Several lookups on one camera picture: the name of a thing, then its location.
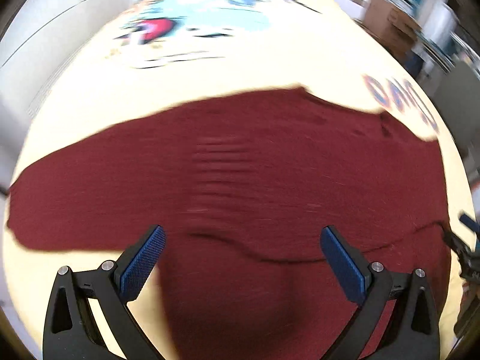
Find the brown cardboard box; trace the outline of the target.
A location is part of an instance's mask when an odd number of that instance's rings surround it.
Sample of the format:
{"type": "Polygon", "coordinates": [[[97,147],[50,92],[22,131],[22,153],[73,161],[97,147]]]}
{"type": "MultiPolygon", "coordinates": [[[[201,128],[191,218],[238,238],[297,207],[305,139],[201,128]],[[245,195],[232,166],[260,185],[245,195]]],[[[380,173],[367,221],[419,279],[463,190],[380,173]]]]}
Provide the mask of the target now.
{"type": "Polygon", "coordinates": [[[397,61],[405,61],[415,46],[422,27],[408,13],[387,0],[351,0],[364,8],[357,24],[397,61]]]}

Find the white wardrobe doors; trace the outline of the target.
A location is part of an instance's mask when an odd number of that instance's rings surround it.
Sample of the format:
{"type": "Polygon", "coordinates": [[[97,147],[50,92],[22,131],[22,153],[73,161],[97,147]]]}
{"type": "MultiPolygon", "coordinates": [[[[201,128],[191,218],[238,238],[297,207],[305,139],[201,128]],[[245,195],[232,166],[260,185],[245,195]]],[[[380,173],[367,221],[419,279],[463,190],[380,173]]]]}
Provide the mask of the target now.
{"type": "Polygon", "coordinates": [[[136,0],[26,0],[1,38],[1,186],[56,72],[136,0]]]}

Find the yellow dinosaur print bedsheet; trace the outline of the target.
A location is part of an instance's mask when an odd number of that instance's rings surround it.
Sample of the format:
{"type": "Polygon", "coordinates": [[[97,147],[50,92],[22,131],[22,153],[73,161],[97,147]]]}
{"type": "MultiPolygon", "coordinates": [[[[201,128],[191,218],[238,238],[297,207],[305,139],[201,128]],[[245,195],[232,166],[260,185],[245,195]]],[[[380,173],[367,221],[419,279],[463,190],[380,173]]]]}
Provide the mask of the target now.
{"type": "MultiPolygon", "coordinates": [[[[56,77],[29,128],[11,186],[40,159],[115,125],[186,103],[297,88],[353,111],[388,113],[422,141],[436,141],[448,203],[443,226],[473,244],[473,234],[456,218],[473,204],[447,125],[419,84],[334,0],[139,0],[56,77]]],[[[11,187],[3,247],[7,288],[27,332],[41,344],[58,269],[95,269],[123,250],[27,248],[7,225],[10,195],[11,187]]],[[[449,252],[448,294],[442,310],[436,308],[441,359],[455,342],[463,292],[459,262],[449,252]]],[[[182,359],[160,304],[159,263],[129,308],[166,359],[182,359]]]]}

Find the dark red knit sweater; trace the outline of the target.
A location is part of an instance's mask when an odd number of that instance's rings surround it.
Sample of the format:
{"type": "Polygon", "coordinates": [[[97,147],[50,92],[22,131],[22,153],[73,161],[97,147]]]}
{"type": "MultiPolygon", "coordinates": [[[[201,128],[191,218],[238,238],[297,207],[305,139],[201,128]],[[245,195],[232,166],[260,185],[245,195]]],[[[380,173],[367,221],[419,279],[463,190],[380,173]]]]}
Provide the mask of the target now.
{"type": "Polygon", "coordinates": [[[123,250],[167,233],[160,304],[181,359],[318,359],[354,311],[320,252],[332,225],[438,310],[451,257],[443,161],[388,113],[303,88],[186,103],[28,166],[7,225],[33,250],[123,250]]]}

